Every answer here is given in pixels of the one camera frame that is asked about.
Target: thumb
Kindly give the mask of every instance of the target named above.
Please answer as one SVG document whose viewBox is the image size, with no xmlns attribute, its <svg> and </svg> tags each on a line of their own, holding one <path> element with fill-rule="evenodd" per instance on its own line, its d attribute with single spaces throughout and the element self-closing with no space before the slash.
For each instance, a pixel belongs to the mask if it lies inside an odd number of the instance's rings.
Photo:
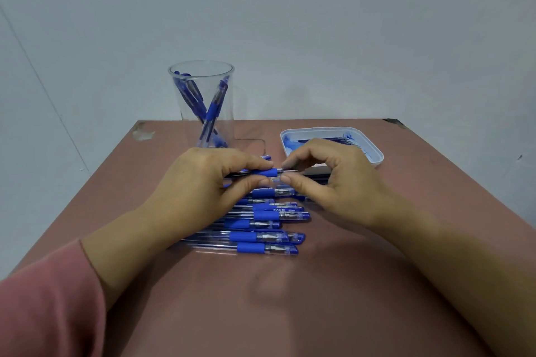
<svg viewBox="0 0 536 357">
<path fill-rule="evenodd" d="M 234 181 L 221 196 L 221 202 L 226 209 L 232 208 L 240 199 L 253 189 L 258 187 L 259 182 L 268 181 L 263 175 L 248 175 Z"/>
<path fill-rule="evenodd" d="M 308 196 L 323 208 L 328 208 L 333 190 L 327 186 L 307 178 L 298 172 L 288 172 L 280 177 L 281 182 L 289 184 L 296 192 Z"/>
</svg>

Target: forearm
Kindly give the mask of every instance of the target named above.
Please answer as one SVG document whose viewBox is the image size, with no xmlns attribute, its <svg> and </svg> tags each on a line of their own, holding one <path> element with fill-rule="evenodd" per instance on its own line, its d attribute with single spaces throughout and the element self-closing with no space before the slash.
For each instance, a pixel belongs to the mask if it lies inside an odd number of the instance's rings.
<svg viewBox="0 0 536 357">
<path fill-rule="evenodd" d="M 405 200 L 379 220 L 384 236 L 499 356 L 536 355 L 536 271 L 455 231 Z"/>
<path fill-rule="evenodd" d="M 151 212 L 137 209 L 82 239 L 82 247 L 101 281 L 107 309 L 157 254 L 183 237 L 179 228 L 164 231 L 151 219 Z"/>
</svg>

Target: clear plastic cup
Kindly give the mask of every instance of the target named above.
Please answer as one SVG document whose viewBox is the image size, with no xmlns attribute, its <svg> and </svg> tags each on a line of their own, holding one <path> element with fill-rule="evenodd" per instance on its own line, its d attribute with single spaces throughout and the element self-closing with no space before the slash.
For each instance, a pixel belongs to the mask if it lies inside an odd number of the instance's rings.
<svg viewBox="0 0 536 357">
<path fill-rule="evenodd" d="M 216 92 L 227 84 L 220 113 L 214 123 L 208 146 L 233 147 L 233 72 L 231 64 L 221 61 L 186 61 L 168 69 L 173 78 L 178 106 L 191 147 L 198 146 L 206 113 Z"/>
</svg>

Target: hand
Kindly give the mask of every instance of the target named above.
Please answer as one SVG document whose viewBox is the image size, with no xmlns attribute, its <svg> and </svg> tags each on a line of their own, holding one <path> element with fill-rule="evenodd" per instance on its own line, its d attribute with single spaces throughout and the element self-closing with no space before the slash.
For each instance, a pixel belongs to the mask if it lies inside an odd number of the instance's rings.
<svg viewBox="0 0 536 357">
<path fill-rule="evenodd" d="M 297 172 L 283 174 L 281 181 L 325 210 L 365 227 L 372 227 L 394 203 L 402 201 L 383 183 L 356 146 L 315 138 L 292 151 L 283 162 L 283 168 L 303 171 L 322 163 L 332 170 L 327 185 L 320 185 Z"/>
<path fill-rule="evenodd" d="M 224 177 L 244 168 L 268 170 L 273 162 L 234 149 L 192 148 L 171 165 L 140 211 L 164 229 L 164 234 L 181 239 L 225 215 L 239 199 L 269 179 L 249 175 L 224 188 Z"/>
</svg>

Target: blue ink stain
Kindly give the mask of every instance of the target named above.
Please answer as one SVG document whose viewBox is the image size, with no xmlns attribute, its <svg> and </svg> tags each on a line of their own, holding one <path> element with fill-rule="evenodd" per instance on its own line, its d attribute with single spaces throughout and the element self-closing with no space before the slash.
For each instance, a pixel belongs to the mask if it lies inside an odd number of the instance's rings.
<svg viewBox="0 0 536 357">
<path fill-rule="evenodd" d="M 295 149 L 301 147 L 303 144 L 298 143 L 296 140 L 291 140 L 290 137 L 285 136 L 283 137 L 283 145 L 291 151 L 294 151 Z"/>
</svg>

